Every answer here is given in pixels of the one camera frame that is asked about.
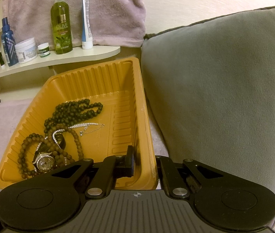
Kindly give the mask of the silver crystal wristwatch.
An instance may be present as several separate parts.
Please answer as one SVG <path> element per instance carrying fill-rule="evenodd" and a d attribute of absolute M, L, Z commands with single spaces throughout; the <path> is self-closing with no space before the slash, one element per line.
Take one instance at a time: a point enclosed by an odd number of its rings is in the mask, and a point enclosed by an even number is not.
<path fill-rule="evenodd" d="M 32 164 L 36 173 L 46 173 L 55 166 L 54 156 L 51 151 L 48 151 L 47 145 L 43 142 L 38 144 Z"/>

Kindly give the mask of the orange plastic tray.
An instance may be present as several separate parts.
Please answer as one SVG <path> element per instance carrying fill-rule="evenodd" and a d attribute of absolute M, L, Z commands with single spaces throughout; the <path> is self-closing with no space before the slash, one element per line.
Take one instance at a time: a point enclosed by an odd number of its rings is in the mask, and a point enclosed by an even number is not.
<path fill-rule="evenodd" d="M 140 64 L 130 57 L 104 62 L 53 76 L 47 80 L 20 119 L 0 162 L 0 189 L 22 180 L 18 154 L 31 133 L 43 134 L 44 122 L 56 106 L 89 99 L 101 103 L 101 113 L 80 137 L 86 158 L 102 162 L 135 149 L 134 175 L 117 180 L 118 189 L 150 190 L 157 187 L 157 166 Z"/>

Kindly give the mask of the grey cushion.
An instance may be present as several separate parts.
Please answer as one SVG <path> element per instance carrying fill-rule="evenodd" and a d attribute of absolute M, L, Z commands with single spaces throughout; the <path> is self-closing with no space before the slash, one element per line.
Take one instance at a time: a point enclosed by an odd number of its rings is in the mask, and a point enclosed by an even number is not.
<path fill-rule="evenodd" d="M 275 193 L 275 6 L 147 34 L 141 70 L 175 162 L 195 159 Z"/>

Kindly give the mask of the cream wooden shelf unit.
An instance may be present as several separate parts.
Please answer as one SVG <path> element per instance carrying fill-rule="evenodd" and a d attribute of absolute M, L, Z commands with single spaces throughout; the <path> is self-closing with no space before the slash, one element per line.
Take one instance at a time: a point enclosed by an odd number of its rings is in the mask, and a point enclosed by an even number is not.
<path fill-rule="evenodd" d="M 3 16 L 3 3 L 0 0 L 0 46 Z M 89 63 L 119 54 L 119 46 L 94 46 L 90 50 L 74 47 L 72 52 L 57 55 L 51 51 L 47 57 L 36 57 L 24 64 L 8 65 L 0 68 L 0 99 L 2 101 L 34 97 L 49 77 L 61 69 L 71 69 L 74 63 Z"/>

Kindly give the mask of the small green-label jar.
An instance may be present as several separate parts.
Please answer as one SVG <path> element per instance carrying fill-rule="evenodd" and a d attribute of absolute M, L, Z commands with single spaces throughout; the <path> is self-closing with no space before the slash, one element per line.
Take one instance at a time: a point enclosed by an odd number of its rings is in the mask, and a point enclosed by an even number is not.
<path fill-rule="evenodd" d="M 50 55 L 50 49 L 49 49 L 49 43 L 45 42 L 40 45 L 38 45 L 38 54 L 42 57 L 47 57 Z"/>

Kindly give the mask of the white cream jar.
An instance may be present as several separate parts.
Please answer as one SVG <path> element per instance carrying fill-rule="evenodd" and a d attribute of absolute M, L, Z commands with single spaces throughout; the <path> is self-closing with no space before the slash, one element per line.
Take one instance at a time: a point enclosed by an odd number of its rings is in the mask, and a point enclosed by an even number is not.
<path fill-rule="evenodd" d="M 38 56 L 35 38 L 29 38 L 15 45 L 18 62 L 24 64 Z"/>

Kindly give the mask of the black white lip balm stick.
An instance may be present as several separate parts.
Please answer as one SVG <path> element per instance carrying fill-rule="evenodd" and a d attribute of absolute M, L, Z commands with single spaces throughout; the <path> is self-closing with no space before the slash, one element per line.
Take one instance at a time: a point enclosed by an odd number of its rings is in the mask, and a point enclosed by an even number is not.
<path fill-rule="evenodd" d="M 0 67 L 3 69 L 5 66 L 5 62 L 2 56 L 1 48 L 0 48 Z"/>

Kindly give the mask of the blue spray bottle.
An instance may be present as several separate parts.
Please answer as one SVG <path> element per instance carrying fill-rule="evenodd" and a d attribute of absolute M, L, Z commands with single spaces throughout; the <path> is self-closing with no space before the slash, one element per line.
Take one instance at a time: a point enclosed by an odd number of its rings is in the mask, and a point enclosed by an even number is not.
<path fill-rule="evenodd" d="M 15 39 L 13 31 L 8 23 L 8 18 L 2 19 L 2 35 L 1 35 L 2 46 L 4 54 L 8 63 L 8 66 L 13 66 L 18 63 L 18 58 L 15 49 Z"/>

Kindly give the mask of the blue white cream tube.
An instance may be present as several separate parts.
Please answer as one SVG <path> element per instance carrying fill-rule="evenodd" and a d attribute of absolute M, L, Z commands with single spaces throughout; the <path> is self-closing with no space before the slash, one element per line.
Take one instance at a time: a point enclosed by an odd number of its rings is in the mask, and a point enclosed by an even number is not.
<path fill-rule="evenodd" d="M 93 36 L 89 20 L 89 0 L 82 0 L 82 49 L 93 48 Z"/>

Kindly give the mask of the green olive spray bottle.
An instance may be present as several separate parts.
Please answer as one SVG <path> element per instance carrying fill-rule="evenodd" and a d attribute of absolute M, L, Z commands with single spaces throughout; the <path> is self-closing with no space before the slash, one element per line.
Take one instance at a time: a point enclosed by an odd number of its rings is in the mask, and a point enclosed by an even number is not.
<path fill-rule="evenodd" d="M 73 49 L 69 5 L 65 0 L 54 0 L 51 7 L 52 36 L 56 54 Z"/>

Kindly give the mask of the lavender hanging towel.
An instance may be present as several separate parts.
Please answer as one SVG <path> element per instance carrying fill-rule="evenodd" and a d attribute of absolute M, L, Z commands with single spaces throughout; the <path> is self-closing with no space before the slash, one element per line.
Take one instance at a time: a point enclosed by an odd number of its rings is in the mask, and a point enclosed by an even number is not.
<path fill-rule="evenodd" d="M 73 45 L 81 45 L 82 0 L 69 5 Z M 35 38 L 53 44 L 51 8 L 54 0 L 3 0 L 16 42 Z M 146 8 L 143 0 L 89 0 L 90 30 L 95 45 L 140 47 L 145 35 Z"/>

